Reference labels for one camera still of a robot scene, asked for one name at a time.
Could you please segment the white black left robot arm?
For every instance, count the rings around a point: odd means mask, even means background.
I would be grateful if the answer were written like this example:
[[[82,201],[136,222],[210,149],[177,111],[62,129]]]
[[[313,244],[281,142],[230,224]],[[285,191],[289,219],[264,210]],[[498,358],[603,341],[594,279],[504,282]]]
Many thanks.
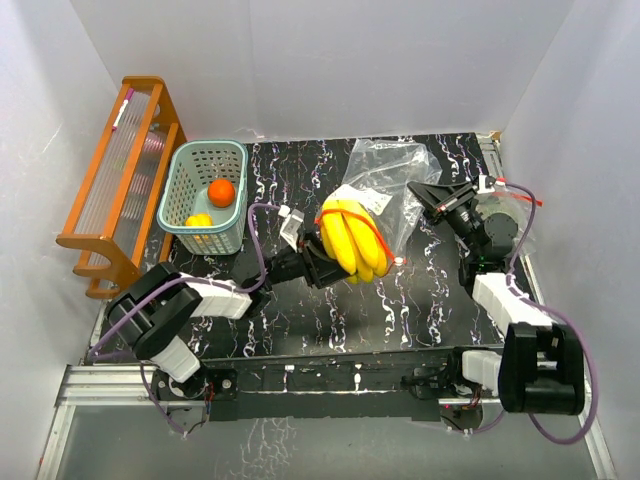
[[[274,256],[238,259],[229,280],[200,279],[160,263],[108,304],[106,318],[135,360],[166,374],[175,395],[194,399],[209,379],[207,368],[179,337],[190,320],[250,318],[268,302],[275,285],[302,278],[322,289],[347,277],[319,238],[306,232],[294,247]]]

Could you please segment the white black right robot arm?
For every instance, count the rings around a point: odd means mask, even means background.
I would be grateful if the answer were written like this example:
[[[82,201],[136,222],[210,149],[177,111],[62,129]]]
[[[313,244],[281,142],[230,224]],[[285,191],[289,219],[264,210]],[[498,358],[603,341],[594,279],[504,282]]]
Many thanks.
[[[505,208],[504,182],[480,175],[449,185],[411,181],[408,189],[425,217],[446,222],[466,248],[460,284],[504,336],[500,353],[455,349],[447,388],[466,397],[481,385],[510,413],[579,414],[585,405],[583,348],[571,327],[554,321],[517,288],[511,262],[524,234]]]

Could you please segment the fake orange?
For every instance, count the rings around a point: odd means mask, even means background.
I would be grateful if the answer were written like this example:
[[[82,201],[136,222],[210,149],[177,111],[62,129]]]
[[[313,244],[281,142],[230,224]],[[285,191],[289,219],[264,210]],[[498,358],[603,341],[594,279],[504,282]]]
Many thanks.
[[[207,189],[207,198],[216,208],[227,208],[233,204],[236,190],[233,183],[226,178],[214,180]]]

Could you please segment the fake yellow bell pepper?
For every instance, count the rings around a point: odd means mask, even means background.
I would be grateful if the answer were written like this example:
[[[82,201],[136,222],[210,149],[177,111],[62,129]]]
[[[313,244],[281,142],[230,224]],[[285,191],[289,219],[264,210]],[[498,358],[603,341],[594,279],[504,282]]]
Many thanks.
[[[199,213],[189,216],[185,221],[185,226],[190,228],[209,228],[213,226],[213,220],[207,213]]]

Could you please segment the clear zip bag with fruit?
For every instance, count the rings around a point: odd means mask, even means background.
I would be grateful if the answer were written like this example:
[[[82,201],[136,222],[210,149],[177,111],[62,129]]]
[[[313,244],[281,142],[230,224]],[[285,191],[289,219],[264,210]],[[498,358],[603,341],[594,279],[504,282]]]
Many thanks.
[[[362,207],[362,213],[350,218],[361,223],[370,215],[388,248],[387,264],[400,266],[406,263],[406,243],[423,211],[408,183],[436,184],[441,174],[438,160],[422,143],[358,139],[340,186],[327,199]]]

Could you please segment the fake banana bunch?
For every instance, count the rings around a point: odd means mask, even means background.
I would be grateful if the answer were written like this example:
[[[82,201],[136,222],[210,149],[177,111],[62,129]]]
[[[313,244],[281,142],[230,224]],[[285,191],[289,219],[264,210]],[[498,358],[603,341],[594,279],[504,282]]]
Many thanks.
[[[371,283],[389,270],[387,245],[371,215],[356,200],[327,199],[316,219],[322,245],[352,284]]]

